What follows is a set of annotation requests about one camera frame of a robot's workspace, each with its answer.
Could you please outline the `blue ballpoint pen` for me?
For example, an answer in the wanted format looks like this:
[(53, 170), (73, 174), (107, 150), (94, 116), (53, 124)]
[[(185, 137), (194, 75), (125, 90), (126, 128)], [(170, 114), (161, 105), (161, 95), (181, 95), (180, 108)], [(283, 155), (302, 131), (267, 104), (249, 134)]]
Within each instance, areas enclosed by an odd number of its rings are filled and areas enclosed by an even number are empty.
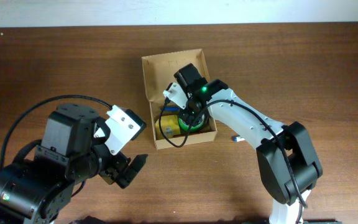
[(163, 111), (165, 112), (165, 113), (177, 113), (177, 112), (179, 112), (179, 108), (178, 107), (165, 107), (164, 109), (163, 109)]

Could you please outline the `green tape roll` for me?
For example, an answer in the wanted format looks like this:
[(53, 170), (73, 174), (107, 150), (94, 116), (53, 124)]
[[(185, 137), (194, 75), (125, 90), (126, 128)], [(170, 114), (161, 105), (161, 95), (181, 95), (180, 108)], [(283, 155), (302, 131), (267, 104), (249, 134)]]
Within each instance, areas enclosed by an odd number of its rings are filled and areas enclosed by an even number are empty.
[[(205, 123), (205, 115), (202, 115), (199, 121), (190, 128), (190, 132), (194, 133), (199, 131), (204, 126), (204, 123)], [(178, 119), (178, 124), (183, 132), (187, 132), (189, 130), (189, 124), (184, 122), (181, 118)]]

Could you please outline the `yellow spiral notepad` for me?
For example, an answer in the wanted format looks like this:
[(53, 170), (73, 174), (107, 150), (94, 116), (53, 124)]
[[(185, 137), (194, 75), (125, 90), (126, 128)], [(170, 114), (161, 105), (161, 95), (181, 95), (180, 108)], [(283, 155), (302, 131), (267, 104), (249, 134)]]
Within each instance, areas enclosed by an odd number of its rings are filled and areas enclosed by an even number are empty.
[(162, 132), (159, 127), (161, 127), (164, 135), (167, 138), (172, 138), (181, 134), (181, 129), (178, 124), (178, 116), (175, 114), (172, 115), (163, 115), (161, 117), (161, 124), (159, 119), (155, 122), (155, 131), (157, 139), (163, 139)]

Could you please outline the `brown cardboard box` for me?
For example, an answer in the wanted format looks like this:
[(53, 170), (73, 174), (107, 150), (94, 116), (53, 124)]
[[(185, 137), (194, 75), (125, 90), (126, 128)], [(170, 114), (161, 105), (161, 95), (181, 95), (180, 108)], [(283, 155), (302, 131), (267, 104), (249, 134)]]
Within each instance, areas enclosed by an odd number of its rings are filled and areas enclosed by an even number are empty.
[(164, 138), (157, 139), (156, 137), (156, 120), (159, 119), (161, 115), (177, 114), (161, 112), (165, 102), (163, 91), (166, 90), (171, 83), (178, 84), (174, 74), (189, 63), (192, 63), (198, 69), (202, 77), (210, 81), (202, 49), (142, 57), (145, 94), (150, 105), (152, 131), (157, 149), (170, 148), (172, 144), (180, 145), (182, 142), (185, 142), (186, 145), (211, 142), (215, 140), (218, 133), (215, 120), (213, 118), (206, 118), (204, 126), (199, 131), (190, 133), (189, 136), (186, 136), (186, 132), (181, 130), (180, 135), (168, 138), (167, 140)]

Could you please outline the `blue white board marker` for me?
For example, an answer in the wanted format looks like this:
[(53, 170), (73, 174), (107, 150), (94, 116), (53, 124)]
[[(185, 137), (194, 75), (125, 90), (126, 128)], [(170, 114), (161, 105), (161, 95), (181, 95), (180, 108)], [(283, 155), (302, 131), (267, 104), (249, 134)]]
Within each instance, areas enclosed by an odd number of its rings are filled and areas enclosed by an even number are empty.
[(240, 142), (240, 141), (244, 141), (245, 139), (243, 138), (243, 137), (241, 137), (241, 136), (235, 136), (235, 137), (233, 137), (233, 141), (234, 142)]

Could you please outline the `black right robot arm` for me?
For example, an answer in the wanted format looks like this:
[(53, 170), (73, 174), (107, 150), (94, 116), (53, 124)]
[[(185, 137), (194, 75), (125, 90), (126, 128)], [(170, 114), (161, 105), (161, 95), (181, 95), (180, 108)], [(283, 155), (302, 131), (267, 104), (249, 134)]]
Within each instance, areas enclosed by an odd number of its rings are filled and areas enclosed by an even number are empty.
[(306, 128), (297, 121), (286, 125), (269, 118), (221, 80), (207, 81), (191, 63), (174, 77), (163, 95), (181, 108), (189, 126), (213, 118), (255, 149), (262, 183), (273, 198), (269, 223), (304, 223), (306, 199), (323, 174)]

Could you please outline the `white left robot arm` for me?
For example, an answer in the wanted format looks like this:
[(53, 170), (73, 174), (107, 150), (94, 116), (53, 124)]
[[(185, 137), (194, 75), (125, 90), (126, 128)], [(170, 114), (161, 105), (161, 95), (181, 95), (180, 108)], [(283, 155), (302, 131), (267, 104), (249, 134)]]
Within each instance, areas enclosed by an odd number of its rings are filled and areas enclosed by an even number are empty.
[(113, 106), (102, 118), (94, 109), (61, 104), (47, 120), (42, 139), (24, 146), (0, 170), (0, 223), (53, 223), (77, 194), (75, 186), (100, 176), (126, 188), (147, 155), (121, 149), (146, 127), (130, 109)]

